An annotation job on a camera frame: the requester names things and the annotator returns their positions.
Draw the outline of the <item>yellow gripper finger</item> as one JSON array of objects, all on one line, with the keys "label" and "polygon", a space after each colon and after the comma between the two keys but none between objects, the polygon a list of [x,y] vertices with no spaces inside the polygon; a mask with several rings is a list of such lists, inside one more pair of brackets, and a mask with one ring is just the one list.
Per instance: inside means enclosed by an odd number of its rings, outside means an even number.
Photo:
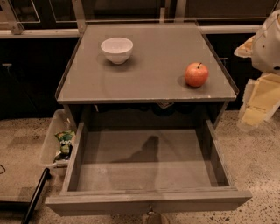
[{"label": "yellow gripper finger", "polygon": [[280,75],[263,73],[257,80],[249,79],[242,97],[237,126],[251,131],[267,122],[280,107]]},{"label": "yellow gripper finger", "polygon": [[248,40],[246,40],[243,44],[238,46],[234,50],[234,55],[240,58],[250,58],[252,56],[252,45],[255,37],[252,36]]}]

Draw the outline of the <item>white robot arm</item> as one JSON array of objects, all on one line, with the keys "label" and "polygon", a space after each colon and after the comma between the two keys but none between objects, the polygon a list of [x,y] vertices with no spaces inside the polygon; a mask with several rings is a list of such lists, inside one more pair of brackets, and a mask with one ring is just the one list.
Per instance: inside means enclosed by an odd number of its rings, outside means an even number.
[{"label": "white robot arm", "polygon": [[257,80],[248,80],[238,115],[238,127],[251,131],[280,107],[280,10],[273,11],[234,55],[251,58],[252,67],[262,72]]}]

